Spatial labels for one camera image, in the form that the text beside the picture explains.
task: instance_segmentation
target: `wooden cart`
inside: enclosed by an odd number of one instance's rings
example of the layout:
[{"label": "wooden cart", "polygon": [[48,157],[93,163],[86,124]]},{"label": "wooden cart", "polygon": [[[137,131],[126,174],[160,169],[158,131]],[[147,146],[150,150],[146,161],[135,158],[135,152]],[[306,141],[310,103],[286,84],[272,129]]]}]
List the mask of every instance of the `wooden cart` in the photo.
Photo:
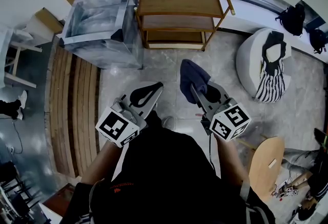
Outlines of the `wooden cart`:
[{"label": "wooden cart", "polygon": [[[205,50],[229,10],[220,0],[140,0],[136,17],[144,46],[148,49]],[[219,23],[214,25],[214,18]],[[205,32],[211,35],[206,39]]]}]

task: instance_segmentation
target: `plastic-wrapped box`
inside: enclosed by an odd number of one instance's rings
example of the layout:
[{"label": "plastic-wrapped box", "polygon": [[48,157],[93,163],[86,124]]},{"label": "plastic-wrapped box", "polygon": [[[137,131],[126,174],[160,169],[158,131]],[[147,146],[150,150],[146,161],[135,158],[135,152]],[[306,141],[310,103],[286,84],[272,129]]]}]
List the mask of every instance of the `plastic-wrapped box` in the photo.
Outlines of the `plastic-wrapped box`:
[{"label": "plastic-wrapped box", "polygon": [[61,45],[84,60],[108,69],[141,68],[144,47],[134,16],[138,0],[75,0]]}]

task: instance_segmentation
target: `black backpack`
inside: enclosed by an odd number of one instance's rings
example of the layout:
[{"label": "black backpack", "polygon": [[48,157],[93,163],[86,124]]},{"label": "black backpack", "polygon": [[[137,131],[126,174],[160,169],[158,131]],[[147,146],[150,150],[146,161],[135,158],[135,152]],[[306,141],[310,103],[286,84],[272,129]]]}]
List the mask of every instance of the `black backpack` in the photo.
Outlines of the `black backpack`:
[{"label": "black backpack", "polygon": [[277,19],[280,20],[280,23],[289,33],[300,36],[303,32],[303,22],[305,19],[304,6],[301,4],[297,4],[295,7],[289,6]]},{"label": "black backpack", "polygon": [[314,48],[314,53],[321,54],[322,48],[325,47],[326,34],[320,29],[313,29],[309,31],[310,34],[310,43]]}]

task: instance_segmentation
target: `white bean bag chair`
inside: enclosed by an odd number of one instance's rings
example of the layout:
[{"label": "white bean bag chair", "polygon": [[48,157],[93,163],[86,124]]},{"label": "white bean bag chair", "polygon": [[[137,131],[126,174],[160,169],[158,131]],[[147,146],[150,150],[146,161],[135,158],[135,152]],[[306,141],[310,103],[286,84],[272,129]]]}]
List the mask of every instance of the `white bean bag chair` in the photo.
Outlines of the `white bean bag chair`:
[{"label": "white bean bag chair", "polygon": [[[237,52],[237,74],[241,84],[252,97],[255,97],[260,84],[262,47],[267,41],[267,37],[271,31],[275,30],[270,28],[258,30],[239,47]],[[283,80],[287,90],[293,72],[293,59],[291,45],[285,40],[285,38],[284,42],[286,43],[286,52],[283,58]],[[271,51],[271,55],[269,56],[268,52],[270,52],[270,48],[267,49],[266,56],[268,58],[275,57],[274,51],[275,49]]]}]

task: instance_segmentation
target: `dark blue cloth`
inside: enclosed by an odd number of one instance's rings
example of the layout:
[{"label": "dark blue cloth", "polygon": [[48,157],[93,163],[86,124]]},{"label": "dark blue cloth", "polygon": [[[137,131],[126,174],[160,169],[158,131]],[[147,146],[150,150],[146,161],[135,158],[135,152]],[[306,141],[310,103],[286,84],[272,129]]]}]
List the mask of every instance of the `dark blue cloth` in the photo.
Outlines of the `dark blue cloth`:
[{"label": "dark blue cloth", "polygon": [[195,104],[196,101],[191,93],[191,84],[194,84],[197,92],[207,93],[207,83],[211,76],[193,61],[183,59],[180,66],[180,90],[188,100]]}]

